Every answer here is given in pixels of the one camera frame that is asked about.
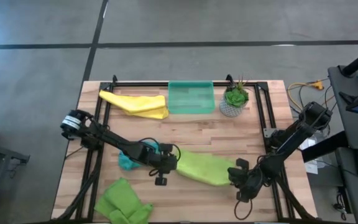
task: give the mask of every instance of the succulent plant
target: succulent plant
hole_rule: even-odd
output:
[[[248,93],[242,88],[244,84],[243,77],[241,77],[234,86],[226,90],[224,97],[229,105],[240,108],[248,101]]]

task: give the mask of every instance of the gray concrete floor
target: gray concrete floor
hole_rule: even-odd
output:
[[[91,43],[101,4],[0,0],[0,44]],[[358,40],[358,0],[110,0],[99,42],[233,40]],[[0,223],[50,218],[67,148],[59,125],[76,106],[89,52],[0,50],[0,145],[31,155],[4,180]],[[89,79],[219,80],[230,73],[288,86],[326,78],[328,67],[356,57],[358,45],[98,49]],[[303,101],[322,103],[323,95],[305,88]],[[334,110],[331,134],[342,129]],[[319,217],[340,221],[331,208],[335,188],[312,191]]]

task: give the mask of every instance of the potted plant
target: potted plant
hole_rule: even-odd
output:
[[[222,114],[228,117],[239,116],[242,109],[248,103],[248,93],[242,88],[244,86],[243,77],[237,83],[230,85],[223,94],[223,99],[219,104]]]

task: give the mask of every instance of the wooden table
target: wooden table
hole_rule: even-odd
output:
[[[284,82],[266,81],[270,91],[273,112],[278,128],[285,129],[293,123]],[[78,109],[94,113],[100,82],[84,82]],[[216,110],[212,114],[170,114],[166,119],[155,120],[127,116],[116,106],[112,106],[109,116],[111,131],[128,140],[153,137],[160,142],[173,142],[182,150],[198,153],[213,153],[220,157],[236,160],[246,159],[253,167],[259,155],[265,154],[259,114],[255,94],[249,92],[250,101],[243,113],[236,118],[228,118],[219,111],[219,101],[224,87],[215,87]],[[167,87],[115,87],[114,93],[130,96],[168,95]],[[69,144],[67,153],[79,148],[80,142]],[[103,164],[99,179],[98,198],[104,190],[120,177],[126,178],[144,203],[152,203],[154,211],[150,222],[236,222],[233,214],[237,189],[233,186],[213,187],[177,174],[168,174],[168,185],[155,186],[154,177],[149,177],[151,167],[140,167],[124,171],[118,166],[119,151],[105,144]],[[58,187],[52,218],[58,217],[74,199],[81,185],[86,150],[70,156],[64,163]],[[303,165],[302,155],[295,151],[285,162],[288,181],[292,192],[306,210],[316,216],[309,181]],[[285,217],[285,199],[280,192]],[[85,198],[84,211],[88,211],[89,197]],[[272,189],[262,187],[253,200],[254,209],[246,220],[277,221]],[[245,216],[249,203],[240,203],[238,214]],[[94,221],[107,221],[95,212]]]

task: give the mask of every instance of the green towel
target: green towel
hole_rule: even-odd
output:
[[[153,206],[143,205],[128,181],[120,178],[104,192],[94,209],[114,224],[147,224]]]
[[[235,166],[234,162],[212,154],[194,153],[181,149],[177,172],[206,184],[223,186],[231,183],[227,168]]]

